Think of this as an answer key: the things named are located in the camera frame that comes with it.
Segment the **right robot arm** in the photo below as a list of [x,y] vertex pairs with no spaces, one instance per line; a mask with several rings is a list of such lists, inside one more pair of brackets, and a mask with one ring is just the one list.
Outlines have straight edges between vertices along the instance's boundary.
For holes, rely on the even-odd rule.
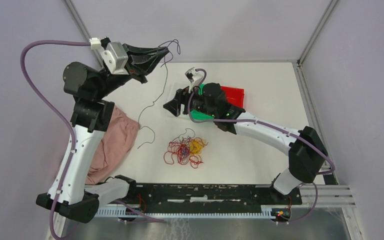
[[163,105],[173,116],[191,111],[208,115],[220,130],[265,143],[288,157],[288,167],[271,184],[269,199],[282,204],[301,184],[311,184],[321,175],[322,165],[330,163],[327,150],[315,129],[288,128],[263,121],[244,108],[231,104],[218,83],[204,85],[202,92],[186,87],[178,89],[173,99]]

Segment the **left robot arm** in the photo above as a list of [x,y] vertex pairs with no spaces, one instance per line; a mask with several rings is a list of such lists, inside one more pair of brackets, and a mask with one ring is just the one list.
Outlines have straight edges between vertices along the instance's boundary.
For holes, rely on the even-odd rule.
[[86,185],[88,171],[115,107],[105,97],[129,80],[146,83],[147,75],[169,53],[166,46],[145,48],[119,42],[96,46],[103,48],[101,70],[75,61],[62,74],[63,89],[75,101],[68,122],[70,139],[54,183],[36,198],[38,206],[79,223],[90,222],[99,208],[115,200],[127,204],[136,200],[134,179],[117,175],[108,182]]

